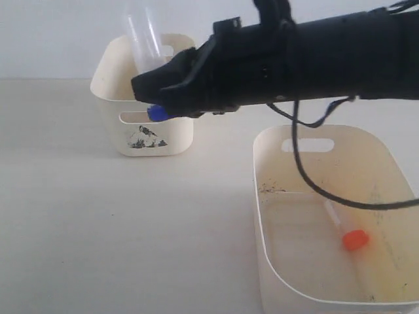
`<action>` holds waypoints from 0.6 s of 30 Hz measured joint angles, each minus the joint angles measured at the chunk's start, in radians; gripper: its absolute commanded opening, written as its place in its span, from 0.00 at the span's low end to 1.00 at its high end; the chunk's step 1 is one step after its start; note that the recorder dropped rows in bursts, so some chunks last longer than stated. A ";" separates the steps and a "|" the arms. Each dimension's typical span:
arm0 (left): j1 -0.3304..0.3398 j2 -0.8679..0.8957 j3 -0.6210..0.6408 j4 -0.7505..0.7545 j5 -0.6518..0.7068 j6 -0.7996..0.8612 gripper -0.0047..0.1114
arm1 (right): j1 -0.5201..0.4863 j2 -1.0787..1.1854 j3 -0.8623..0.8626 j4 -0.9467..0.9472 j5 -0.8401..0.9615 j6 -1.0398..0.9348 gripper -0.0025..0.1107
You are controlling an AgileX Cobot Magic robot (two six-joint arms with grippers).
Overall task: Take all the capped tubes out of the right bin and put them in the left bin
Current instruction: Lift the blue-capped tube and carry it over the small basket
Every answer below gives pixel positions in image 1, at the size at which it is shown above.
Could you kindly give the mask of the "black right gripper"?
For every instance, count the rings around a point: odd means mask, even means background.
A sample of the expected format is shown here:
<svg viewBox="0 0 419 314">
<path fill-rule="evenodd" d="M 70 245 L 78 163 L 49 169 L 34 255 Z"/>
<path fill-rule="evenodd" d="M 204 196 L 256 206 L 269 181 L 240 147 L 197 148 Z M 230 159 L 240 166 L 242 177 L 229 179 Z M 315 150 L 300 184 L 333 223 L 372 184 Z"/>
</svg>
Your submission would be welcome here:
<svg viewBox="0 0 419 314">
<path fill-rule="evenodd" d="M 131 79 L 136 101 L 160 103 L 169 117 L 225 114 L 266 103 L 286 72 L 285 58 L 295 23 L 261 20 L 244 27 L 239 18 L 213 24 L 200 48 L 177 53 L 169 62 Z"/>
</svg>

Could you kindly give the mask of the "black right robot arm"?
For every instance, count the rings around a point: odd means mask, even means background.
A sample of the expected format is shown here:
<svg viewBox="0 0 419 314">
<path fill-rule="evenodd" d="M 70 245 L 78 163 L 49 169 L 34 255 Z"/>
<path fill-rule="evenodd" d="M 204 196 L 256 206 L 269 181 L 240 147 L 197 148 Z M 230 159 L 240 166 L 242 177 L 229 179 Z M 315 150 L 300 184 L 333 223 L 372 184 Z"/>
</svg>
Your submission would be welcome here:
<svg viewBox="0 0 419 314">
<path fill-rule="evenodd" d="M 199 48 L 134 77 L 137 101 L 171 117 L 356 96 L 418 99 L 418 12 L 385 9 L 293 25 L 215 22 Z"/>
</svg>

